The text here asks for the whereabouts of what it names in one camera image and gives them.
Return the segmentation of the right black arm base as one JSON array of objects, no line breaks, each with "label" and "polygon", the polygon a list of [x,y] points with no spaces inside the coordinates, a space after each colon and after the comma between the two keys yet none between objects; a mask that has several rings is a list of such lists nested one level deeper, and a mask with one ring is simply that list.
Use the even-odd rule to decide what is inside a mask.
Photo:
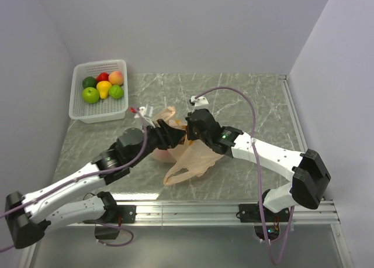
[{"label": "right black arm base", "polygon": [[[265,233],[262,228],[262,221],[260,216],[260,210],[258,204],[239,204],[239,211],[236,213],[236,218],[240,220],[241,223],[259,223],[258,226],[254,226],[254,231],[256,236],[260,240],[265,240]],[[265,223],[271,223],[266,226],[266,232],[268,234],[268,239],[274,241],[280,237],[280,225],[279,217],[272,213],[271,211],[264,209]]]}]

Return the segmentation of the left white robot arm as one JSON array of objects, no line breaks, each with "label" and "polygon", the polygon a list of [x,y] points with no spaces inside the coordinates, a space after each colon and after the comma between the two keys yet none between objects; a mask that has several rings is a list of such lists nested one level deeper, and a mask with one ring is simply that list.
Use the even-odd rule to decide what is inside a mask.
[{"label": "left white robot arm", "polygon": [[174,148],[185,135],[185,130],[173,128],[162,119],[156,126],[129,128],[74,174],[33,193],[9,194],[2,217],[15,249],[31,246],[46,232],[61,226],[81,221],[116,223],[119,209],[109,192],[100,192],[90,201],[74,202],[74,198],[121,179],[155,149]]}]

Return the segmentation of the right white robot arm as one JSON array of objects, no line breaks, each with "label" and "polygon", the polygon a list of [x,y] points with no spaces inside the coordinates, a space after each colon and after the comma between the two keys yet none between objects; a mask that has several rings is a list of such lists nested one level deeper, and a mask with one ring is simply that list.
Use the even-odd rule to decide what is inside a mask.
[{"label": "right white robot arm", "polygon": [[256,163],[288,180],[286,185],[262,193],[262,203],[257,206],[262,220],[270,221],[295,205],[319,207],[331,176],[316,151],[283,149],[231,126],[220,126],[208,109],[188,113],[186,121],[189,140],[199,139],[217,154]]}]

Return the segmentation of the translucent orange plastic bag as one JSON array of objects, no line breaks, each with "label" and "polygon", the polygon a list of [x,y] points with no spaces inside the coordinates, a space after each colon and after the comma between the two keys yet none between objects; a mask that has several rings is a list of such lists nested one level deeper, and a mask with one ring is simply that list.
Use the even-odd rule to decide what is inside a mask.
[{"label": "translucent orange plastic bag", "polygon": [[158,162],[172,164],[163,178],[163,184],[169,186],[204,175],[223,156],[212,151],[201,140],[191,141],[184,137],[177,147],[155,149],[151,157]]}]

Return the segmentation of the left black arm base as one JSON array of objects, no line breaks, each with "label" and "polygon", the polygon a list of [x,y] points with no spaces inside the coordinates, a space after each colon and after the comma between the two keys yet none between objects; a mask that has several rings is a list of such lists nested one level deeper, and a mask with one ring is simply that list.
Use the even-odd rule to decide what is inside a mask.
[{"label": "left black arm base", "polygon": [[109,209],[98,219],[87,219],[83,224],[95,226],[94,236],[96,240],[107,246],[120,246],[120,244],[109,244],[108,241],[119,240],[120,236],[129,237],[124,245],[130,244],[134,240],[134,233],[125,228],[124,225],[133,224],[136,220],[136,206],[125,205],[115,206]]}]

